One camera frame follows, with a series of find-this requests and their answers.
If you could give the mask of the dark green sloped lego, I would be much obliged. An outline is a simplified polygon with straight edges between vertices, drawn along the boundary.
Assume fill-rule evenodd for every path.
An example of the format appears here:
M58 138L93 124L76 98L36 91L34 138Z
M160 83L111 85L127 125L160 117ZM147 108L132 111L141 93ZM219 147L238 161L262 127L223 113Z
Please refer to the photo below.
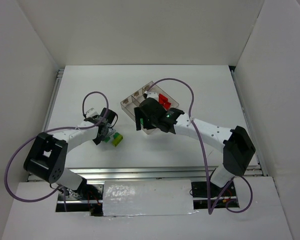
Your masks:
M118 132L116 132L114 135L113 135L113 138L114 139L116 139L116 138L119 138L119 139L121 139L123 136L120 134L120 133L118 133Z

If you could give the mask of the red lego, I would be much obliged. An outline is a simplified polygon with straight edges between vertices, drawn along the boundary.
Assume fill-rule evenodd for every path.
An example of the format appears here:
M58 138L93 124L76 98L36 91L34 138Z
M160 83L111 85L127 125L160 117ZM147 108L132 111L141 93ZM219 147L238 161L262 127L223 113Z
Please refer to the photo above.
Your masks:
M160 93L159 94L159 103L161 105L165 105L166 103L168 103L168 98Z
M171 107L171 103L167 101L167 102L164 103L163 107L164 107L166 110L169 110L170 107Z

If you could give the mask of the lime lego block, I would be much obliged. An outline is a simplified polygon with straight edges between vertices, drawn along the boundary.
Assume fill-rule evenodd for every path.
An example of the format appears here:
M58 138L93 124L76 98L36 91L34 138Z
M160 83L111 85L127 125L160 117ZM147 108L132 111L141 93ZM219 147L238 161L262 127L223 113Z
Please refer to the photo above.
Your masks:
M116 135L116 136L113 138L111 144L112 144L114 147L117 147L118 144L119 144L122 140L123 140L123 136L122 136L121 134L118 134L118 135Z

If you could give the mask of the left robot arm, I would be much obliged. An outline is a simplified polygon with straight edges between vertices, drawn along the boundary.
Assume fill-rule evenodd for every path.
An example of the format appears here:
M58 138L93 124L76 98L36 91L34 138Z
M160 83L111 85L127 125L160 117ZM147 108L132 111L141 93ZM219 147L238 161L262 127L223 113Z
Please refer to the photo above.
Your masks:
M66 188L76 199L100 199L100 192L87 180L65 167L67 154L85 142L99 145L107 143L116 133L113 121L116 112L102 109L100 114L92 108L87 117L74 129L54 134L42 132L37 135L24 162L24 169L49 184Z

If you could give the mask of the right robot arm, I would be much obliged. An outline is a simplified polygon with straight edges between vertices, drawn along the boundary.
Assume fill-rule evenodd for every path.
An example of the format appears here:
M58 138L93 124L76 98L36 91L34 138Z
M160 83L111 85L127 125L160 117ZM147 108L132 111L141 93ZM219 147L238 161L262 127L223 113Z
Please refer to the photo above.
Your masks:
M157 100L148 97L134 108L136 130L160 129L165 133L188 136L202 141L223 154L223 162L210 177L210 183L221 188L233 177L245 174L256 149L246 129L216 126L171 107L166 110Z

